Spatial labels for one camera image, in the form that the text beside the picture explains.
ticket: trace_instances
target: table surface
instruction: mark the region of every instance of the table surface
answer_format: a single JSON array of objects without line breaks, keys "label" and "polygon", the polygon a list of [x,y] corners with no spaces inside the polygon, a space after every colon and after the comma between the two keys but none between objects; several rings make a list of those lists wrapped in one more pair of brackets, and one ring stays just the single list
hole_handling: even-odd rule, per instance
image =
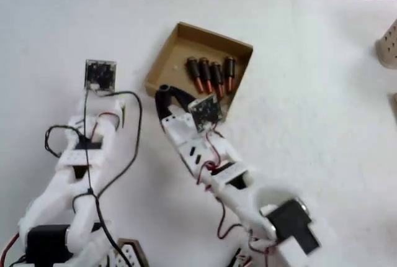
[{"label": "table surface", "polygon": [[336,234],[321,266],[395,266],[397,71],[379,64],[374,43],[397,1],[0,0],[0,9],[2,243],[53,175],[46,129],[73,113],[85,60],[104,59],[117,61],[117,87],[138,91],[145,109],[138,159],[104,195],[105,214],[139,239],[150,266],[230,260],[239,233],[216,238],[221,207],[195,185],[143,89],[184,21],[254,46],[220,130],[248,163],[315,200]]}]

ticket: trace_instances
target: red wire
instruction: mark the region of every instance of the red wire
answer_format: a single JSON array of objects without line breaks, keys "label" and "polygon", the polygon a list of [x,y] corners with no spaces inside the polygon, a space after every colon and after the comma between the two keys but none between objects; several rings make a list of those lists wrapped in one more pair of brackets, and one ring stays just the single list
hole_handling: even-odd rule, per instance
[{"label": "red wire", "polygon": [[[214,151],[216,157],[218,158],[218,161],[217,161],[217,164],[215,164],[212,160],[207,160],[207,161],[205,161],[203,163],[203,165],[200,168],[200,173],[198,174],[198,177],[197,177],[197,182],[196,182],[197,185],[200,184],[201,174],[202,174],[204,168],[207,168],[207,170],[209,170],[209,171],[213,171],[213,170],[217,169],[221,165],[221,156],[220,156],[218,150],[211,143],[211,141],[210,141],[210,139],[208,137],[209,133],[213,132],[215,130],[216,126],[217,126],[217,124],[215,124],[214,127],[205,134],[205,138],[207,139],[207,142],[211,145],[212,150]],[[205,190],[208,191],[209,189],[211,189],[211,186],[207,185],[205,187]],[[219,223],[219,226],[218,226],[218,230],[216,232],[216,235],[218,236],[218,238],[222,240],[222,239],[225,239],[234,228],[242,227],[243,225],[242,224],[232,224],[230,227],[228,227],[226,232],[223,235],[221,235],[220,232],[221,232],[221,228],[222,228],[223,222],[225,221],[226,209],[225,209],[224,203],[219,198],[217,198],[216,200],[218,202],[220,202],[221,205],[222,205],[222,217],[221,217],[221,220],[220,220],[220,223]]]},{"label": "red wire", "polygon": [[250,230],[250,231],[249,231],[248,247],[249,247],[250,250],[252,250],[252,251],[254,251],[254,252],[256,252],[256,253],[260,253],[260,254],[262,254],[262,255],[265,256],[265,267],[267,267],[267,265],[268,265],[268,259],[269,259],[269,255],[270,255],[270,249],[271,249],[274,245],[269,246],[269,247],[266,247],[264,251],[258,250],[257,248],[254,248],[254,247],[251,245],[251,240],[252,240],[252,239],[253,239],[252,230]]},{"label": "red wire", "polygon": [[200,184],[201,174],[202,174],[202,172],[203,172],[204,167],[206,167],[207,170],[209,170],[209,171],[213,171],[213,170],[215,170],[216,168],[218,168],[218,167],[221,165],[221,156],[220,156],[218,150],[217,150],[217,149],[215,148],[215,146],[211,143],[211,141],[210,141],[210,139],[209,139],[209,137],[208,137],[208,134],[209,134],[210,132],[213,132],[213,131],[216,129],[216,126],[217,126],[217,124],[215,124],[214,127],[213,127],[211,130],[209,130],[209,131],[205,134],[205,138],[207,139],[207,142],[211,145],[212,150],[214,151],[216,157],[218,158],[218,163],[215,164],[212,160],[207,160],[207,161],[205,161],[205,162],[203,163],[203,165],[202,165],[201,168],[200,168],[200,173],[198,174],[198,177],[197,177],[197,182],[196,182],[197,185]]},{"label": "red wire", "polygon": [[222,239],[225,239],[225,238],[229,235],[230,231],[232,231],[235,227],[242,227],[243,225],[242,225],[242,224],[233,224],[233,225],[231,225],[230,227],[228,227],[228,229],[226,230],[226,232],[225,232],[223,235],[221,235],[220,232],[221,232],[221,228],[222,228],[223,222],[225,221],[226,209],[225,209],[225,205],[224,205],[224,203],[221,201],[221,199],[217,198],[216,200],[217,200],[219,203],[221,203],[221,205],[222,205],[222,217],[221,217],[221,221],[219,222],[218,231],[217,231],[217,233],[216,233],[216,235],[218,236],[218,238],[219,238],[220,240],[222,240]]},{"label": "red wire", "polygon": [[19,238],[19,233],[16,233],[15,236],[7,244],[6,248],[3,250],[2,254],[1,254],[1,259],[0,259],[0,267],[4,267],[4,262],[6,261],[7,252],[14,245],[15,241],[17,241],[18,238]]},{"label": "red wire", "polygon": [[252,258],[249,257],[248,260],[243,264],[243,267],[247,267],[249,264],[251,264]]}]

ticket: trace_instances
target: cable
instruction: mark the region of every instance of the cable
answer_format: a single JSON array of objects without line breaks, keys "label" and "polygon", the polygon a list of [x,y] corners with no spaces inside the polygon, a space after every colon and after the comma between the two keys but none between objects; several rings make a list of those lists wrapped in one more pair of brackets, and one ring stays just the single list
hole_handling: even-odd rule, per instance
[{"label": "cable", "polygon": [[[86,160],[87,160],[87,173],[88,173],[88,183],[89,183],[89,190],[87,192],[87,194],[81,194],[81,196],[85,196],[85,195],[92,195],[95,198],[95,204],[96,204],[96,209],[97,209],[97,213],[98,213],[98,218],[100,221],[100,225],[101,227],[104,229],[105,235],[107,237],[107,239],[109,240],[110,244],[113,246],[113,248],[119,253],[119,255],[123,258],[123,260],[126,262],[128,267],[132,267],[131,263],[129,262],[128,258],[124,255],[123,251],[121,250],[121,248],[117,245],[117,243],[114,241],[114,239],[112,238],[108,228],[106,227],[105,224],[105,220],[103,218],[102,215],[102,211],[100,209],[100,205],[99,205],[99,197],[106,191],[107,188],[109,188],[116,180],[118,180],[125,172],[127,172],[127,170],[129,169],[129,167],[131,167],[131,165],[133,164],[133,162],[136,159],[136,156],[138,155],[138,149],[139,149],[139,142],[140,142],[140,134],[141,134],[141,124],[142,124],[142,103],[140,98],[138,97],[138,95],[136,95],[136,93],[132,92],[132,91],[119,91],[119,92],[114,92],[114,93],[109,93],[109,94],[105,94],[103,96],[99,96],[99,97],[108,97],[108,96],[116,96],[116,95],[121,95],[121,94],[132,94],[135,96],[136,100],[138,101],[138,105],[140,108],[140,114],[139,114],[139,121],[138,121],[138,133],[136,135],[136,145],[135,145],[135,154],[133,156],[133,158],[131,159],[131,161],[127,164],[127,166],[118,174],[116,175],[116,177],[111,180],[108,184],[105,185],[105,187],[99,192],[99,194],[96,196],[94,194],[94,191],[92,189],[91,186],[91,174],[90,174],[90,169],[89,169],[89,159],[88,159],[88,148],[87,148],[87,137],[86,137],[86,120],[87,120],[87,99],[88,99],[88,92],[89,89],[86,90],[86,96],[84,99],[84,149],[86,151]],[[73,198],[72,203],[74,204],[74,201],[78,198],[79,196],[76,196]]]},{"label": "cable", "polygon": [[215,164],[212,160],[207,160],[203,163],[203,165],[200,168],[200,172],[198,173],[198,177],[197,177],[197,181],[196,184],[199,185],[200,184],[200,180],[201,180],[201,174],[203,172],[204,167],[207,168],[207,170],[209,171],[213,171],[215,169],[217,169],[220,165],[221,165],[221,156],[218,152],[218,150],[215,148],[215,146],[211,143],[210,138],[208,137],[208,134],[210,132],[215,132],[216,134],[218,133],[215,129],[216,129],[217,124],[214,125],[214,127],[209,130],[206,134],[205,134],[205,138],[207,139],[207,142],[211,145],[212,150],[214,151],[216,157],[218,158],[218,163]]},{"label": "cable", "polygon": [[139,96],[132,91],[118,91],[118,92],[113,92],[113,93],[107,93],[105,95],[97,94],[97,96],[109,97],[109,96],[118,96],[121,94],[131,94],[132,96],[135,97],[136,101],[138,102],[138,106],[139,106],[139,119],[138,119],[138,130],[136,133],[135,151],[134,151],[134,155],[133,155],[132,159],[130,160],[130,162],[127,163],[126,167],[118,175],[116,175],[116,177],[113,178],[113,180],[111,180],[108,184],[106,184],[104,188],[102,188],[102,190],[98,193],[98,197],[101,197],[101,195],[103,195],[103,193],[106,191],[106,189],[108,189],[114,182],[116,182],[116,180],[118,180],[121,176],[123,176],[125,174],[125,172],[128,171],[128,169],[131,167],[131,165],[136,160],[136,157],[138,156],[139,144],[140,144],[140,138],[141,138],[141,128],[142,128],[142,112],[143,112],[142,102],[141,102],[141,99],[139,98]]},{"label": "cable", "polygon": [[243,225],[242,225],[242,224],[233,224],[233,225],[231,225],[231,226],[226,230],[226,232],[225,232],[223,235],[221,235],[220,232],[221,232],[221,228],[222,228],[223,222],[225,221],[226,209],[225,209],[225,205],[224,205],[224,203],[221,201],[221,199],[219,199],[219,198],[217,197],[216,200],[217,200],[219,203],[221,203],[221,205],[222,205],[222,217],[221,217],[221,220],[220,220],[220,222],[219,222],[218,231],[217,231],[216,235],[218,236],[218,238],[219,238],[220,240],[223,240],[223,239],[225,239],[225,238],[229,235],[229,233],[230,233],[235,227],[242,227]]},{"label": "cable", "polygon": [[61,154],[62,153],[55,153],[52,149],[51,149],[51,147],[50,147],[50,145],[48,144],[48,139],[50,138],[50,134],[51,134],[51,131],[53,130],[53,129],[70,129],[70,130],[73,130],[76,134],[77,134],[77,136],[79,137],[79,139],[81,139],[82,138],[82,134],[81,134],[81,132],[79,132],[79,130],[76,128],[76,127],[73,127],[73,126],[70,126],[70,125],[52,125],[49,129],[47,129],[47,131],[45,132],[45,138],[44,138],[44,148],[48,151],[48,152],[50,152],[53,156],[55,156],[55,157],[57,157],[57,158],[59,158],[59,157],[61,157]]},{"label": "cable", "polygon": [[4,263],[6,262],[6,255],[10,248],[14,245],[15,241],[19,238],[19,232],[16,233],[10,240],[10,242],[6,245],[5,249],[1,253],[0,258],[0,267],[4,267]]},{"label": "cable", "polygon": [[248,260],[243,264],[243,267],[248,267],[252,263],[252,258],[248,257]]},{"label": "cable", "polygon": [[[117,131],[117,130],[118,130],[118,127],[120,126],[120,116],[117,115],[117,114],[115,114],[115,113],[112,113],[112,112],[102,112],[102,113],[100,113],[100,114],[98,115],[97,118],[100,118],[100,117],[103,116],[103,115],[111,115],[111,116],[114,116],[114,117],[117,118],[117,125],[116,125],[116,131]],[[94,128],[92,129],[91,140],[92,140],[92,138],[94,137],[95,130],[97,129],[97,126],[98,126],[98,121],[95,122]]]},{"label": "cable", "polygon": [[9,267],[14,267],[16,264],[20,264],[26,261],[26,255],[21,256],[17,261],[13,262]]},{"label": "cable", "polygon": [[78,194],[77,196],[74,196],[74,197],[73,197],[73,200],[72,200],[72,208],[73,208],[73,212],[74,212],[75,214],[76,214],[76,208],[74,207],[74,202],[76,202],[76,200],[77,200],[79,197],[89,196],[89,195],[91,195],[90,192],[84,192],[84,193],[82,193],[82,194]]}]

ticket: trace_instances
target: black wire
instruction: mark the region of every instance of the black wire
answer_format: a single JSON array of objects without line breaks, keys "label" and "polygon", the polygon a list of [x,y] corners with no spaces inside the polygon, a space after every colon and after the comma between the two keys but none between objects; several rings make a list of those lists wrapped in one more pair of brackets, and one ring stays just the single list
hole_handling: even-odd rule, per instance
[{"label": "black wire", "polygon": [[89,166],[89,159],[88,159],[88,148],[87,148],[87,138],[86,138],[86,119],[87,119],[87,99],[88,99],[88,92],[89,89],[86,90],[86,97],[84,100],[84,149],[86,150],[86,159],[87,159],[87,173],[88,173],[88,183],[89,183],[89,190],[85,194],[80,194],[76,197],[73,198],[72,205],[74,207],[74,201],[81,196],[86,196],[86,195],[92,195],[95,198],[95,204],[96,204],[96,209],[98,213],[98,218],[101,227],[104,229],[105,235],[107,239],[109,240],[110,244],[113,246],[113,248],[119,253],[119,255],[123,258],[123,260],[126,262],[128,267],[132,267],[131,263],[129,262],[128,258],[124,255],[122,249],[117,245],[117,243],[114,241],[112,238],[108,228],[106,227],[105,220],[102,215],[102,211],[99,206],[99,197],[108,189],[116,180],[118,180],[127,170],[133,162],[136,159],[136,156],[138,155],[138,149],[139,149],[139,141],[140,141],[140,134],[141,134],[141,123],[142,123],[142,103],[138,95],[132,91],[119,91],[119,92],[114,92],[114,93],[109,93],[105,94],[103,96],[99,97],[108,97],[108,96],[116,96],[116,95],[121,95],[121,94],[132,94],[135,96],[136,100],[138,101],[139,108],[140,108],[140,115],[139,115],[139,122],[138,122],[138,133],[136,135],[136,145],[135,145],[135,154],[132,158],[132,160],[127,164],[127,166],[119,173],[113,180],[111,180],[106,186],[99,192],[98,196],[94,194],[94,191],[92,190],[91,186],[91,174],[90,174],[90,166]]},{"label": "black wire", "polygon": [[87,134],[86,134],[86,124],[87,124],[87,99],[88,99],[88,88],[86,90],[86,96],[84,98],[84,117],[83,117],[83,127],[84,127],[84,151],[86,152],[86,160],[87,160],[87,173],[88,173],[88,185],[90,190],[92,191],[91,186],[91,173],[89,171],[89,160],[88,160],[88,147],[87,147]]},{"label": "black wire", "polygon": [[47,129],[44,138],[44,148],[57,158],[61,157],[62,153],[55,153],[54,150],[52,150],[50,145],[48,144],[48,139],[50,138],[50,134],[53,129],[70,129],[76,132],[76,134],[79,136],[79,139],[83,136],[76,127],[70,125],[52,125],[49,129]]},{"label": "black wire", "polygon": [[84,193],[82,193],[82,194],[78,194],[77,196],[75,196],[75,197],[73,198],[73,200],[72,200],[72,208],[73,208],[73,212],[74,212],[74,213],[76,213],[76,208],[74,207],[74,202],[76,202],[76,200],[77,200],[79,197],[89,196],[90,194],[91,194],[90,192],[84,192]]},{"label": "black wire", "polygon": [[135,151],[134,151],[134,155],[133,155],[132,159],[130,160],[129,163],[127,163],[126,167],[118,175],[116,175],[116,177],[113,178],[113,180],[111,180],[108,184],[106,184],[104,188],[102,188],[102,190],[98,193],[98,197],[101,197],[101,195],[103,195],[103,193],[106,191],[106,189],[108,189],[114,182],[116,182],[116,180],[118,180],[121,176],[123,176],[128,171],[128,169],[131,167],[131,165],[136,160],[136,157],[138,156],[139,142],[140,142],[140,138],[141,138],[141,128],[142,128],[142,112],[143,112],[142,102],[141,102],[141,99],[139,98],[139,96],[132,91],[118,91],[118,92],[108,93],[105,95],[97,94],[97,96],[109,97],[109,96],[117,96],[117,95],[121,95],[121,94],[131,94],[132,96],[135,97],[136,101],[138,102],[138,106],[139,106],[139,119],[138,119],[138,130],[136,133]]},{"label": "black wire", "polygon": [[13,262],[9,267],[13,267],[16,264],[23,263],[24,261],[26,261],[26,255],[21,256],[18,260]]}]

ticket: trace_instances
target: electronic component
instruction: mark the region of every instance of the electronic component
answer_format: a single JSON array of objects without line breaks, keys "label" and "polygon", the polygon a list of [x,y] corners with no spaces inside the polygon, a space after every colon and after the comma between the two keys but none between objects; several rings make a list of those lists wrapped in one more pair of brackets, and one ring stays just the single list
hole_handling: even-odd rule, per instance
[{"label": "electronic component", "polygon": [[194,57],[189,57],[186,62],[186,67],[189,71],[190,77],[194,80],[194,83],[196,84],[197,91],[199,93],[203,93],[204,88],[200,79],[199,64],[197,63],[197,59]]},{"label": "electronic component", "polygon": [[225,59],[225,77],[226,77],[226,92],[230,94],[233,90],[234,79],[234,64],[236,60],[233,57],[226,57]]},{"label": "electronic component", "polygon": [[192,114],[198,132],[205,130],[207,124],[215,124],[223,117],[221,106],[215,95],[201,100],[196,99],[189,104],[188,110]]},{"label": "electronic component", "polygon": [[208,63],[208,59],[205,57],[200,58],[198,65],[200,68],[201,79],[207,87],[207,92],[211,94],[212,93],[211,73],[210,73],[210,65]]},{"label": "electronic component", "polygon": [[84,87],[102,91],[114,91],[116,81],[116,62],[86,60],[86,79]]},{"label": "electronic component", "polygon": [[220,99],[223,98],[223,78],[221,72],[221,65],[218,62],[212,62],[211,67],[211,78],[214,87],[217,88],[218,96]]},{"label": "electronic component", "polygon": [[[220,76],[215,76],[219,83]],[[270,180],[245,163],[230,142],[216,131],[216,118],[219,117],[215,114],[215,96],[212,100],[191,101],[188,113],[176,115],[168,109],[171,102],[164,98],[165,88],[162,85],[156,93],[161,125],[196,183],[203,183],[205,190],[212,192],[221,203],[223,213],[217,237],[224,239],[236,228],[249,234],[248,240],[246,235],[241,236],[241,251],[237,260],[231,262],[232,266],[270,267],[273,264],[268,264],[268,260],[273,255],[271,263],[277,260],[286,267],[318,266],[321,242],[332,235],[326,224],[318,217],[310,217],[306,204],[293,188]],[[182,90],[172,90],[183,96]],[[225,206],[241,223],[222,231]]]}]

